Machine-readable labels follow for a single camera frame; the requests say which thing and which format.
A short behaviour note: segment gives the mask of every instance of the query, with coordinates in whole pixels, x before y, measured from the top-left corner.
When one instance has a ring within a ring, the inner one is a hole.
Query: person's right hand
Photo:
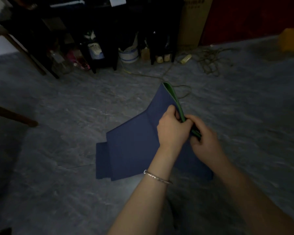
[[[197,116],[185,115],[185,117],[194,122],[202,134],[200,141],[195,136],[190,139],[195,155],[214,173],[218,174],[225,164],[229,163],[229,160],[222,150],[217,133],[206,126]]]

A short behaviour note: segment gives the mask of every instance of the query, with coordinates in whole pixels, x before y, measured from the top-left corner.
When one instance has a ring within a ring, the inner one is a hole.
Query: hand
[[[191,127],[193,126],[191,120],[181,123],[178,119],[180,119],[180,115],[176,111],[175,106],[170,105],[157,126],[160,147],[172,150],[176,158],[183,144],[188,139]]]
[[[217,133],[206,126],[197,116],[185,115],[185,117],[192,120],[202,134],[200,141],[195,136],[190,139],[195,155],[214,173],[218,174],[225,163],[229,163],[229,160],[222,150]]]

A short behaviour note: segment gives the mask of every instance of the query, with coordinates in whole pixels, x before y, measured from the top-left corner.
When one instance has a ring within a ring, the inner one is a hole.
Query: person's left hand
[[[179,122],[178,119],[180,119],[180,115],[175,106],[170,105],[157,126],[160,147],[173,150],[172,153],[176,156],[188,139],[193,126],[190,119],[187,119],[184,123]]]

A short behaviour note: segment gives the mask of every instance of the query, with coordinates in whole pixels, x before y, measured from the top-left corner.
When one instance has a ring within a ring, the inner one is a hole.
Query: red wall panel
[[[294,0],[213,0],[200,44],[281,33],[294,27]]]

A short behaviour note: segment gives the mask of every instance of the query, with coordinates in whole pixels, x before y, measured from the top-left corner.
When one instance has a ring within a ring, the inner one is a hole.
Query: white bucket
[[[124,63],[133,63],[138,59],[138,50],[134,48],[130,51],[120,51],[119,50],[119,57],[122,62]]]

